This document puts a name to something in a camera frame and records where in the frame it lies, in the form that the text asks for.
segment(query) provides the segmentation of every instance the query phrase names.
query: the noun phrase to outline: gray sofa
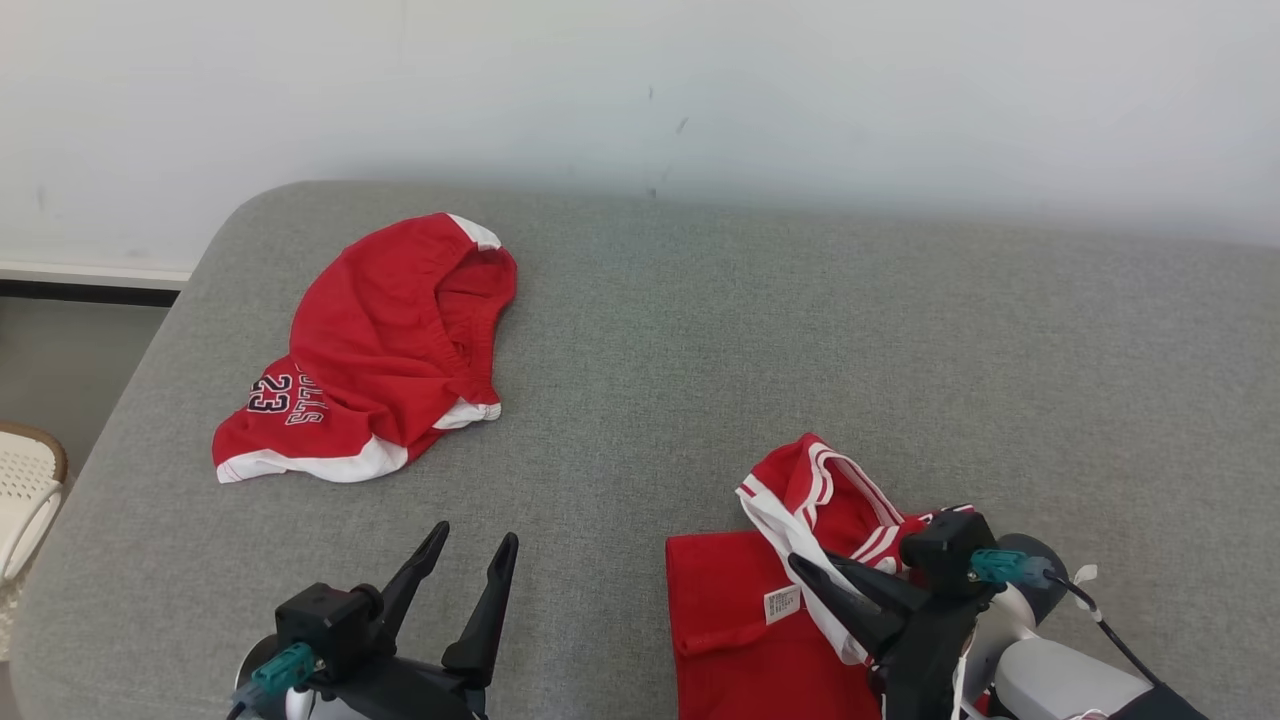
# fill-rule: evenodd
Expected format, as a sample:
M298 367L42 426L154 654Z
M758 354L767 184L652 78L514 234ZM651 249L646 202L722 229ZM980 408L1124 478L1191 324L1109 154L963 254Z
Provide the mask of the gray sofa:
M214 428L311 279L442 210L520 264L502 419L372 482L219 486ZM906 511L973 502L1098 562L1157 673L1215 717L1275 716L1280 251L349 182L218 233L37 559L20 710L223 717L276 603L380 584L447 519L402 652L438 660L515 530L493 716L672 717L663 541L749 528L735 486L805 430ZM1069 603L1048 633L1125 666Z

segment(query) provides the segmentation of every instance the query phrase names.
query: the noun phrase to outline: wall baseboard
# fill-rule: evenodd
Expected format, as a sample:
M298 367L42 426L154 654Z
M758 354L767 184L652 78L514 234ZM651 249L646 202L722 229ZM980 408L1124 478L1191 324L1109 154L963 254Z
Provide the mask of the wall baseboard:
M69 282L46 283L38 281L0 279L0 297L26 297L28 300L63 300L68 302L101 302L106 305L143 305L147 307L173 307L177 290L154 287L122 287L109 284L79 284Z
M90 287L163 290L177 295L187 286L191 273L143 270L138 268L99 268L60 263L18 263L0 260L0 282L64 283Z

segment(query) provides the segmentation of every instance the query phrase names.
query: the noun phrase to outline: white trim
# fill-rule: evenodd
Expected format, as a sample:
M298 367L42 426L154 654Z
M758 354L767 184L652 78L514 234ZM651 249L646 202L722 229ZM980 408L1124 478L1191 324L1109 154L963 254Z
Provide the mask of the white trim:
M191 273L0 260L0 279L138 287L147 290L182 290L187 286L187 281L191 279Z
M840 457L833 450L818 455L818 469L822 471L823 487L822 496L818 497L818 505L827 505L831 502L832 496L836 495L836 480L831 477L831 470L827 469L828 457Z
M237 455L218 466L218 482L236 483L298 470L333 483L358 483L399 470L406 462L407 448L371 436L365 447L349 457L285 457L274 450Z
M872 530L872 534L867 536L867 542L864 542L861 544L861 547L859 547L858 550L855 550L854 553L849 556L849 559L850 560L858 560L859 557L861 557L863 555L865 555L868 550L870 550L876 543L879 542L879 537L882 534L884 534L884 528L887 528L887 527L888 525L879 525L878 528L876 528L874 530Z
M471 423L497 420L500 415L500 402L494 405L472 405L460 397L458 401L453 404L453 407L449 407L448 413L440 415L440 419L431 427L438 430L456 430L458 428L465 428Z
M836 451L827 447L826 445L822 445L820 442L815 442L812 446L809 446L809 474L812 477L810 482L813 484L809 487L809 497L805 498L804 505L796 509L797 516L800 514L800 510L803 510L804 507L813 507L817 503L827 505L828 502L831 502L831 496L832 493L836 492L835 482L831 479L831 473L828 473L827 469L823 468L823 464L818 457L820 455L835 454L835 452ZM814 512L814 524L818 524L817 512Z
M462 228L462 232L467 233L467 237L471 238L471 242L480 246L480 250L498 250L499 247L502 247L502 243L498 242L498 236L493 234L493 231L490 231L489 228L472 223L466 218L460 218L453 213L447 213L447 215L453 218L453 222L457 223L460 228Z
M748 489L756 492L755 497L748 495ZM778 560L782 561L782 570L786 571L787 578L800 585L809 616L813 618L814 625L826 635L827 642L831 643L832 650L840 656L841 662L845 665L856 665L867 660L867 650L858 644L858 641L849 634L849 630L840 624L840 620L836 620L836 616L809 589L809 585L804 584L787 561L787 556L795 552L822 568L831 577L831 580L844 591L861 594L852 583L836 571L836 566L831 564L827 553L818 544L818 538L814 537L813 529L806 524L805 518L803 515L797 518L788 512L782 501L754 473L746 475L746 479L742 480L735 493L742 503L742 511L746 512L746 516L755 528L760 530L760 534L769 541L774 552L778 553Z
M858 462L854 462L847 455L836 455L835 459L844 462L845 466L841 468L842 474L850 479L854 484L859 486L863 495L872 501L872 507L876 510L876 518L879 519L881 524L890 523L902 523L902 514L893 507L893 503L884 497L884 493L879 489L879 486L872 482L863 471Z
M865 565L868 560L888 550L893 544L893 538L897 537L897 529L901 527L902 525L890 525L888 529L881 534L881 539L870 550L858 555L854 560Z

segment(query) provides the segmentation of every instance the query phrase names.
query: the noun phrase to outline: white stripe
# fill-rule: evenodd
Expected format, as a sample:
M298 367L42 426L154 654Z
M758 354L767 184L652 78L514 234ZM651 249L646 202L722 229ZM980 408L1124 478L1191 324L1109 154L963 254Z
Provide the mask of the white stripe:
M750 473L748 473L746 479L742 480L742 484L746 486L748 489L750 489L755 495L760 495L760 493L765 493L765 492L769 493L771 496L773 495L773 491L771 491L769 488L764 487L764 483L762 483L759 478L756 478L755 475L753 475Z
M901 512L893 507L893 503L884 497L884 493L872 482L870 478L863 473L863 469L844 455L837 456L845 462L845 475L849 477L850 482L854 483L859 489L861 489L863 496L872 503L872 509L876 511L876 516L884 525L897 524L902 521Z
M832 456L838 457L838 455L832 450L818 454L818 470L822 473L823 479L826 479L822 488L822 496L818 498L819 505L827 505L831 502L831 496L836 495L836 483L831 478L831 471L827 470L827 459Z
M831 452L831 448L820 442L815 442L809 447L809 496L800 507L796 507L796 519L801 519L805 510L818 503L818 498L826 493L827 484L831 483L831 478L823 477L824 471L817 460L817 456L824 450Z
M849 556L849 559L850 560L858 560L859 556L861 556L864 552L867 552L873 544L876 544L877 542L879 542L879 537L881 537L881 534L884 533L884 528L887 528L887 527L888 525L878 525L874 530L872 530L872 534L868 536L867 542L864 542L861 544L861 547L859 547L858 550L855 550L854 553Z
M861 564L867 564L868 560L870 560L870 559L876 557L877 555L881 555L882 552L884 552L886 550L888 550L890 546L893 544L893 538L897 537L897 529L900 527L901 525L892 525L892 527L890 527L888 530L881 537L881 541L878 543L876 543L876 547L870 548L868 552L864 552L864 553L859 555L854 560L856 560L856 561L859 561Z

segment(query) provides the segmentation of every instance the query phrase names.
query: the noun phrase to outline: white wall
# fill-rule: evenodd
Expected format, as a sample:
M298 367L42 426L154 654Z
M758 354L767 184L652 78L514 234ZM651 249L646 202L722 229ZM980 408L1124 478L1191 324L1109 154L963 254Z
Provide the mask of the white wall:
M1267 0L0 0L0 261L420 177L1280 245Z

